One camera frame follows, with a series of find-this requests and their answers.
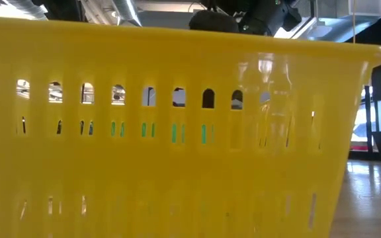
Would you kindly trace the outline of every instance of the floor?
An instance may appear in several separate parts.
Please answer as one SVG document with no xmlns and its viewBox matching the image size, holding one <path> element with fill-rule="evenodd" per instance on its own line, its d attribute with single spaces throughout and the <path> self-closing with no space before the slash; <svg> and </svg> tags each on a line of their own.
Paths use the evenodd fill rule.
<svg viewBox="0 0 381 238">
<path fill-rule="evenodd" d="M 381 237 L 381 162 L 348 161 L 331 237 Z"/>
</svg>

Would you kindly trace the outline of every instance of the tiled floor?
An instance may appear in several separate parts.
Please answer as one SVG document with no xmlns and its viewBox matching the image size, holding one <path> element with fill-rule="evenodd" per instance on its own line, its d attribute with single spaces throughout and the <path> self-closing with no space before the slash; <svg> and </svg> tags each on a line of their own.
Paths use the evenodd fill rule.
<svg viewBox="0 0 381 238">
<path fill-rule="evenodd" d="M 381 162 L 348 161 L 331 237 L 381 237 Z"/>
</svg>

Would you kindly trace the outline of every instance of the shopping basket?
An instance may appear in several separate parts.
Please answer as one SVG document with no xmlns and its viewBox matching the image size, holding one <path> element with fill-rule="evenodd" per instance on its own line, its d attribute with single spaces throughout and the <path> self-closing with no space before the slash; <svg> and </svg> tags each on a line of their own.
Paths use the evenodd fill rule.
<svg viewBox="0 0 381 238">
<path fill-rule="evenodd" d="M 380 63 L 378 46 L 0 19 L 0 237 L 327 237 Z"/>
</svg>

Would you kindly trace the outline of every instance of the yellow plastic basket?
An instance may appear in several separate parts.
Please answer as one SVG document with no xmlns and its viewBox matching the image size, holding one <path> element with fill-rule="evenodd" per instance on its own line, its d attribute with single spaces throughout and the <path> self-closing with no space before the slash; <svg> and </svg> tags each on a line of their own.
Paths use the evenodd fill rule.
<svg viewBox="0 0 381 238">
<path fill-rule="evenodd" d="M 0 237 L 327 237 L 380 63 L 378 46 L 0 19 Z"/>
</svg>

